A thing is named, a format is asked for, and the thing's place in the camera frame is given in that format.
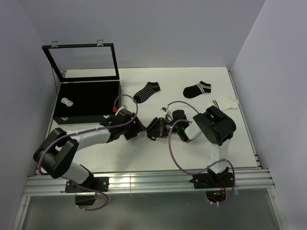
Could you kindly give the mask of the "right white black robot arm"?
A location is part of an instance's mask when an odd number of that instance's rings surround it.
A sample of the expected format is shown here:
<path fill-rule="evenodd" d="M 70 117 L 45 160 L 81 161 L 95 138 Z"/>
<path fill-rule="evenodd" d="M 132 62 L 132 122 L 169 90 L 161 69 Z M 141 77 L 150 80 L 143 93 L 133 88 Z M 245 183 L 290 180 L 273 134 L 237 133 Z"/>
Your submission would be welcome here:
<path fill-rule="evenodd" d="M 211 148 L 209 164 L 205 169 L 194 174 L 207 176 L 208 183 L 217 187 L 224 180 L 234 180 L 234 173 L 229 172 L 233 165 L 227 159 L 227 155 L 229 143 L 235 131 L 236 124 L 233 119 L 222 112 L 219 106 L 211 105 L 204 113 L 193 116 L 192 121 L 187 120 L 183 110 L 174 111 L 170 121 L 166 118 L 155 118 L 147 127 L 147 137 L 151 140 L 168 138 L 168 147 L 173 162 L 182 172 L 192 175 L 193 173 L 184 170 L 177 163 L 171 149 L 171 134 L 178 134 L 185 143 L 204 135 Z"/>

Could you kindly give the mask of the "black sock with purple stripes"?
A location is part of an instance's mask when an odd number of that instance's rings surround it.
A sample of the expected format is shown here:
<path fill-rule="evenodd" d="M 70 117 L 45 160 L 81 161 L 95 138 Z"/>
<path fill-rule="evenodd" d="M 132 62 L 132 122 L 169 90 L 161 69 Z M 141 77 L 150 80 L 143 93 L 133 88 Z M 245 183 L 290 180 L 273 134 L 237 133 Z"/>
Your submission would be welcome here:
<path fill-rule="evenodd" d="M 156 92 L 160 91 L 158 82 L 147 82 L 147 84 L 133 96 L 134 100 L 138 103 L 144 103 Z"/>

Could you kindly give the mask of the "white sock black thin stripes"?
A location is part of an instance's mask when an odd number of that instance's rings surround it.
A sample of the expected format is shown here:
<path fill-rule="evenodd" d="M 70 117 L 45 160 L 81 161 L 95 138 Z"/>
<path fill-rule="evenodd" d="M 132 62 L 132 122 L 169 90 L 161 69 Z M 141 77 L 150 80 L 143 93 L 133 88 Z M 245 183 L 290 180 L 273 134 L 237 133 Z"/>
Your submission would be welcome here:
<path fill-rule="evenodd" d="M 67 107 L 73 106 L 73 101 L 69 100 L 68 98 L 64 97 L 60 101 L 62 104 L 64 104 Z"/>

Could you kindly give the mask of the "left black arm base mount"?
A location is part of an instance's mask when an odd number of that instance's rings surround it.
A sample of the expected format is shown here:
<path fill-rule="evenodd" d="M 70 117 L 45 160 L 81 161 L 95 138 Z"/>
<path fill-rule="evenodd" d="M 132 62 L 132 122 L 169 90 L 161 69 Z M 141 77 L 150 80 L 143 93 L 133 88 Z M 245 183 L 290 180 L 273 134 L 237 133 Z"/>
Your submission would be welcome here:
<path fill-rule="evenodd" d="M 90 176 L 82 184 L 68 180 L 65 186 L 65 193 L 75 194 L 77 208 L 85 211 L 99 210 L 108 204 L 109 198 L 105 192 L 108 191 L 109 178 Z M 104 203 L 99 207 L 91 207 L 97 200 L 98 195 L 105 197 Z"/>

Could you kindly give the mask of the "black white-striped sock white toe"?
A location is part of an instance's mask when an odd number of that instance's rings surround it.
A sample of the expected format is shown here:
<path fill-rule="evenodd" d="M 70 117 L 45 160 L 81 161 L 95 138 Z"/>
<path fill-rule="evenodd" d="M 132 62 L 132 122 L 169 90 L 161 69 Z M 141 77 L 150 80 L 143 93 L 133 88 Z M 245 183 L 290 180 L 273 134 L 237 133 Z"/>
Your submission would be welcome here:
<path fill-rule="evenodd" d="M 147 138 L 156 141 L 156 138 L 160 136 L 160 124 L 159 119 L 155 117 L 150 124 L 146 127 Z"/>

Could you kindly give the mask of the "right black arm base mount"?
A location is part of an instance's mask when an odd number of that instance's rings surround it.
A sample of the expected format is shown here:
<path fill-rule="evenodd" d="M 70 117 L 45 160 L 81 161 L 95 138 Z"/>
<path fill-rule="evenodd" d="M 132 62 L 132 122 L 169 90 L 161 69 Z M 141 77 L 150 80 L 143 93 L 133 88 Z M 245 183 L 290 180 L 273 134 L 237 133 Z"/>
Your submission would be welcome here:
<path fill-rule="evenodd" d="M 231 172 L 214 174 L 213 172 L 193 175 L 189 180 L 194 189 L 204 189 L 210 205 L 220 206 L 234 193 L 236 186 L 235 175 Z"/>

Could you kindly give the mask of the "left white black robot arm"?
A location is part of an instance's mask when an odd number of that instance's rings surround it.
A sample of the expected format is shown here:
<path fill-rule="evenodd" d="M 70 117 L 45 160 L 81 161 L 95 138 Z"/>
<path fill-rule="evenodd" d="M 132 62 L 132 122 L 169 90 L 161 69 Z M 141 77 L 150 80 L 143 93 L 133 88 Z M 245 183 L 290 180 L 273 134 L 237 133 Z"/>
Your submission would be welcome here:
<path fill-rule="evenodd" d="M 135 113 L 127 109 L 119 110 L 115 115 L 103 118 L 96 127 L 76 132 L 66 132 L 55 128 L 38 147 L 33 159 L 38 169 L 45 170 L 52 178 L 65 178 L 69 184 L 76 183 L 82 191 L 106 191 L 107 184 L 99 183 L 84 166 L 74 163 L 77 151 L 84 148 L 107 144 L 124 136 L 126 140 L 145 131 Z"/>

